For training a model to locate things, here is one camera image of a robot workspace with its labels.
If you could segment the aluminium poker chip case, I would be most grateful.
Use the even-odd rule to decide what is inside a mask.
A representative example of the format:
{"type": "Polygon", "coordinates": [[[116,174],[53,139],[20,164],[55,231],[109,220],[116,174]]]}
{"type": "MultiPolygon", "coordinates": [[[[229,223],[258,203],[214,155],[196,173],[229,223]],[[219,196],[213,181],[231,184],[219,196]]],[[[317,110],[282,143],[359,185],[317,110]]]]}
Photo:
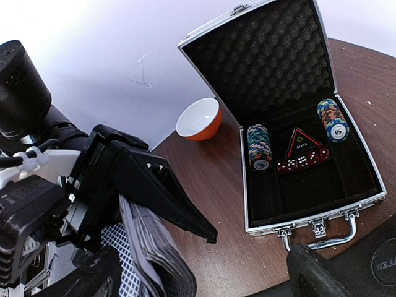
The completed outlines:
{"type": "Polygon", "coordinates": [[[312,249],[351,241],[360,211],[387,194],[375,161],[337,90],[325,28],[315,1],[249,1],[189,32],[178,49],[239,126],[244,228],[253,236],[275,233],[290,250],[294,229],[310,226],[312,249]],[[327,137],[317,105],[333,99],[350,132],[327,137]],[[247,131],[268,129],[272,162],[249,164],[247,131]],[[326,147],[318,165],[279,173],[295,127],[326,147]]]}

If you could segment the poker chip row with 100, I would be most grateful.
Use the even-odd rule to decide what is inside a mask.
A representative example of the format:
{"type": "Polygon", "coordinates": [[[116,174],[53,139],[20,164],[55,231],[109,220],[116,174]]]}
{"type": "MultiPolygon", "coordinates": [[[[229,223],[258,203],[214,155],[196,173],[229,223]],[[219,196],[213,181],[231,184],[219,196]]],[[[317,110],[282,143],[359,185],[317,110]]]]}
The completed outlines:
{"type": "Polygon", "coordinates": [[[272,162],[269,132],[262,124],[253,124],[247,130],[249,164],[253,170],[266,171],[272,162]]]}

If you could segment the clear round dealer button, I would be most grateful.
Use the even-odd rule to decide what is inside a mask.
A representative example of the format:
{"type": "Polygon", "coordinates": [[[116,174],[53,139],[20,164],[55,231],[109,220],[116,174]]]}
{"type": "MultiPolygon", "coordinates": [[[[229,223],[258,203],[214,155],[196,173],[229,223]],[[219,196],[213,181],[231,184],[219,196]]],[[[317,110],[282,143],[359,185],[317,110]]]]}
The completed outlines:
{"type": "Polygon", "coordinates": [[[374,278],[385,286],[395,286],[395,238],[383,242],[371,260],[374,278]]]}

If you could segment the grey playing card deck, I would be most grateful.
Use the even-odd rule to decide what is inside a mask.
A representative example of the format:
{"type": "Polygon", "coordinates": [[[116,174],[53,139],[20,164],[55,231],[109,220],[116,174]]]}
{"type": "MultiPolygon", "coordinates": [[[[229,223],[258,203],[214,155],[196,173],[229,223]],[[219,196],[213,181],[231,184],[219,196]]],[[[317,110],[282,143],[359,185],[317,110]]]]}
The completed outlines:
{"type": "Polygon", "coordinates": [[[196,278],[160,218],[119,195],[121,222],[101,231],[121,263],[118,296],[195,296],[196,278]]]}

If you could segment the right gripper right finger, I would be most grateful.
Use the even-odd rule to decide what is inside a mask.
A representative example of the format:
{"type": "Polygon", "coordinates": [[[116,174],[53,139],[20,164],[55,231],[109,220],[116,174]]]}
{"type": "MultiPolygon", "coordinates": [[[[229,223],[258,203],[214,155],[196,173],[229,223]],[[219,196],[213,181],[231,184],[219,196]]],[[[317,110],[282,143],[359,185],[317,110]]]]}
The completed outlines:
{"type": "Polygon", "coordinates": [[[293,296],[349,296],[341,280],[333,275],[330,262],[307,244],[295,244],[286,258],[293,296]]]}

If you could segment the poker chip row with 10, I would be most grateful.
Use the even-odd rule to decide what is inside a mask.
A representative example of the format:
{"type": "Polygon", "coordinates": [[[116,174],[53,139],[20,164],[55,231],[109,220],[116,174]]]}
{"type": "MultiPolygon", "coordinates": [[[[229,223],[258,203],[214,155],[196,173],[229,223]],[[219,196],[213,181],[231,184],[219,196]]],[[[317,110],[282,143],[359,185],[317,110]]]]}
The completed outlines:
{"type": "Polygon", "coordinates": [[[318,103],[316,110],[329,140],[335,143],[345,141],[350,128],[336,102],[329,98],[322,100],[318,103]]]}

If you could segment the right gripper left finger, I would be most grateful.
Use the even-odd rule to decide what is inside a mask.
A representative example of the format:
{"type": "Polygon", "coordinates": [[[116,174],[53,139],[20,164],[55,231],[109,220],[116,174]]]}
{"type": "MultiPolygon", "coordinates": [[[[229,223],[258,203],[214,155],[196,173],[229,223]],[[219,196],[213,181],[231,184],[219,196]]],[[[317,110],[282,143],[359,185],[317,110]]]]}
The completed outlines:
{"type": "Polygon", "coordinates": [[[122,271],[118,251],[105,247],[37,296],[117,296],[122,271]]]}

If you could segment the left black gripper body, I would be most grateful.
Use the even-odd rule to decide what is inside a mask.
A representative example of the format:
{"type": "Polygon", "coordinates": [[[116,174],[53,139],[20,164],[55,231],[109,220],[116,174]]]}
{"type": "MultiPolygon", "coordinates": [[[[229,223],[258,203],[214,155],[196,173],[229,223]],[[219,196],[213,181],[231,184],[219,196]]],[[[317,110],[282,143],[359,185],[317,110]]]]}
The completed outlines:
{"type": "Polygon", "coordinates": [[[69,177],[37,175],[1,189],[1,277],[19,278],[49,243],[97,251],[100,231],[114,222],[120,191],[108,177],[118,140],[148,152],[137,137],[99,124],[86,134],[52,104],[51,94],[19,40],[1,45],[1,136],[14,145],[1,171],[22,164],[15,153],[38,147],[81,151],[69,177]]]}

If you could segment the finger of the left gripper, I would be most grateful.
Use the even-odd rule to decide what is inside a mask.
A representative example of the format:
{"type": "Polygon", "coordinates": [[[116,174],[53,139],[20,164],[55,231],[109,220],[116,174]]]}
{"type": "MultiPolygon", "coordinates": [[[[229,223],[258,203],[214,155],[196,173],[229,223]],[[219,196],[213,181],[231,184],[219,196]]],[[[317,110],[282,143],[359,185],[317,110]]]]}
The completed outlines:
{"type": "Polygon", "coordinates": [[[165,158],[118,140],[110,148],[108,177],[118,191],[180,229],[217,242],[217,229],[189,199],[165,158]]]}

